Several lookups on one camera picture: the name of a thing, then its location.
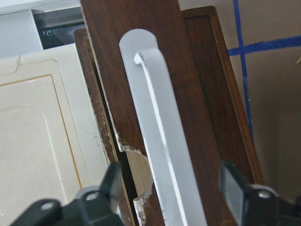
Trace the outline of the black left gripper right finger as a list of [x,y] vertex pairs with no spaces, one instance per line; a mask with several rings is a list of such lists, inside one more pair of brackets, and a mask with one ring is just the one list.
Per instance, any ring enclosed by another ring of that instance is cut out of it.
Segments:
[[251,187],[246,178],[229,161],[222,161],[219,190],[238,226],[249,226]]

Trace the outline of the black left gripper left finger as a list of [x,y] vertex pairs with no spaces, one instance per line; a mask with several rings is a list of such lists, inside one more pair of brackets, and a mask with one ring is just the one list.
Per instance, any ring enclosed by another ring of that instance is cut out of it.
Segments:
[[116,212],[122,195],[121,162],[110,163],[100,185],[100,193],[107,198],[110,209]]

